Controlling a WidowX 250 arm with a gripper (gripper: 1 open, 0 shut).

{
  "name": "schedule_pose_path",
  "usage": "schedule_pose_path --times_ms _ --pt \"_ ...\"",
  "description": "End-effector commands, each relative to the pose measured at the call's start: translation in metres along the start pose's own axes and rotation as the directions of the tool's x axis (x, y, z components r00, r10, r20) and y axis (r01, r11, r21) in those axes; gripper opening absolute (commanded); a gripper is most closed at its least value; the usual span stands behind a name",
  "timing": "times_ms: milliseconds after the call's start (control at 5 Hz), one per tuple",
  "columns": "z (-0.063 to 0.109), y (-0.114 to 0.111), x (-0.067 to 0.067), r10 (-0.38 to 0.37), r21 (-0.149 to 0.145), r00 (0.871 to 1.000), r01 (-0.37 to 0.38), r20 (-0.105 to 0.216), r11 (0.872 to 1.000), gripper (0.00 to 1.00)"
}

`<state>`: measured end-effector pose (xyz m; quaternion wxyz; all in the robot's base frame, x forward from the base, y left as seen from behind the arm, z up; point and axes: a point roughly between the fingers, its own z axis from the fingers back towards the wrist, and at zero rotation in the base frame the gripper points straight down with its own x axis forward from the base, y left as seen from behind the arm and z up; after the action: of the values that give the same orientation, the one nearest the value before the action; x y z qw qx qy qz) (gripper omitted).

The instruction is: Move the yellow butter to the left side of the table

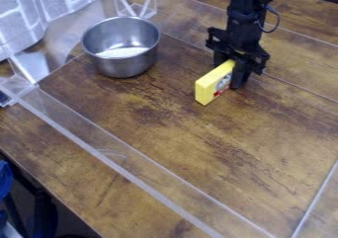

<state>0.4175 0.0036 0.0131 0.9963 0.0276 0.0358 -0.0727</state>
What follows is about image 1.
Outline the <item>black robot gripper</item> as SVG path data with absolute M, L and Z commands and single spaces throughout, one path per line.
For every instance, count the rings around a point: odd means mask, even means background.
M 268 53 L 260 47 L 261 34 L 269 3 L 273 0 L 229 0 L 225 29 L 209 27 L 205 46 L 213 51 L 213 66 L 228 59 L 235 61 L 231 89 L 239 89 L 247 82 L 251 72 L 261 74 Z

